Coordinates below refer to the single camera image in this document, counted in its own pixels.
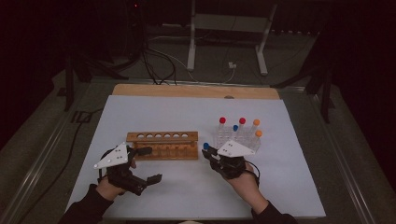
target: person's right hand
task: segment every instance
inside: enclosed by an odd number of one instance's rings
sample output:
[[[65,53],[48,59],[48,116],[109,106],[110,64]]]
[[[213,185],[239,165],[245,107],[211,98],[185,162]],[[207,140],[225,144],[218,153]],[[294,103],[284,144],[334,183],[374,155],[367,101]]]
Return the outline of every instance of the person's right hand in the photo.
[[[131,161],[131,167],[133,169],[136,168],[134,160]],[[108,182],[108,177],[105,175],[96,187],[96,191],[98,191],[98,193],[106,200],[114,201],[118,195],[125,193],[126,190],[110,184]]]
[[[253,172],[253,167],[247,162],[245,162],[245,164],[247,170]],[[227,179],[227,182],[233,186],[235,192],[253,208],[256,214],[261,213],[268,206],[269,203],[260,193],[255,176],[252,174],[244,172],[237,178]]]

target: metal stand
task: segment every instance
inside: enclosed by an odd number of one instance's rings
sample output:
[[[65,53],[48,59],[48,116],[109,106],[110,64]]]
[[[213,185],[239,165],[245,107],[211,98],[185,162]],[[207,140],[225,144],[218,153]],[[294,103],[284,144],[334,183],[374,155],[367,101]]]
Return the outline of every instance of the metal stand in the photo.
[[[195,0],[191,0],[191,37],[189,58],[187,60],[187,70],[192,72],[195,64],[195,29],[209,29],[209,30],[233,30],[243,32],[262,32],[262,42],[256,46],[257,61],[260,67],[260,73],[263,76],[268,75],[267,66],[265,64],[262,51],[265,42],[270,33],[272,21],[276,12],[276,5],[272,6],[268,18],[254,18],[254,17],[235,17],[235,16],[220,16],[208,14],[195,13]]]

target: sleeve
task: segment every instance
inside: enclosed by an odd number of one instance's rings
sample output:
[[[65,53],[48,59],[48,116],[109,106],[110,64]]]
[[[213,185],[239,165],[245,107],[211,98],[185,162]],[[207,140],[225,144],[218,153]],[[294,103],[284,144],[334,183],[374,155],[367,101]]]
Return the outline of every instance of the sleeve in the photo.
[[[297,224],[294,217],[289,214],[281,214],[271,203],[260,214],[257,215],[253,210],[251,210],[251,214],[255,222],[259,224]]]
[[[103,213],[113,202],[104,199],[96,191],[96,187],[96,185],[91,184],[85,197],[81,201],[70,205],[59,224],[91,224],[101,221]]]

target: table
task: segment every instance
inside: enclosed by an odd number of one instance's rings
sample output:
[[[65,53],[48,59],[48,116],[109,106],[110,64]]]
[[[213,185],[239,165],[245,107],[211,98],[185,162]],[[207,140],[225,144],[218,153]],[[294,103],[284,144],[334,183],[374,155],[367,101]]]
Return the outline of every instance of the table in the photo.
[[[205,109],[200,110],[201,105],[206,105]],[[255,106],[262,109],[259,114]],[[95,181],[97,171],[92,166],[106,150],[125,141],[128,132],[153,129],[172,132],[190,123],[199,131],[201,146],[213,140],[212,131],[217,127],[217,123],[211,125],[203,119],[217,122],[221,113],[230,120],[238,120],[236,115],[241,114],[238,108],[242,108],[247,119],[258,116],[266,125],[262,139],[265,149],[260,148],[254,157],[247,158],[262,170],[266,180],[261,184],[262,192],[282,212],[296,217],[325,216],[286,107],[276,90],[265,88],[116,86],[107,100],[69,205],[82,198],[87,186]],[[199,112],[190,116],[188,110]],[[198,161],[139,161],[137,166],[135,175],[145,178],[161,173],[163,181],[145,189],[140,197],[130,193],[118,198],[105,217],[196,220],[251,216],[250,208],[210,169],[202,155]]]

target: robotic hand exoskeleton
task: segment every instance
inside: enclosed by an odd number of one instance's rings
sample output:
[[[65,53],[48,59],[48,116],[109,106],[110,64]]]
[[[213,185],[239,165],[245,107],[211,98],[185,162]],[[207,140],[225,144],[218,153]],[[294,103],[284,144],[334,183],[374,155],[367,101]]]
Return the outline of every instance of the robotic hand exoskeleton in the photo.
[[[226,179],[237,178],[242,173],[246,172],[253,175],[256,179],[257,185],[259,185],[260,175],[256,176],[254,172],[247,170],[245,162],[248,161],[246,161],[243,156],[227,157],[224,155],[220,155],[218,151],[219,151],[218,149],[211,147],[207,143],[204,144],[204,149],[202,149],[202,153],[204,154],[204,157],[210,161],[210,167],[214,171],[218,172],[219,174],[221,174],[221,176],[223,176]]]
[[[139,156],[148,155],[151,151],[151,147],[131,148],[125,143],[108,150],[102,156],[102,159],[94,165],[95,169],[99,169],[98,182],[103,178],[101,168],[106,167],[106,176],[110,184],[131,191],[136,195],[141,195],[147,186],[159,183],[163,177],[162,175],[154,175],[147,180],[143,180],[133,175],[130,170],[131,162],[136,154]]]

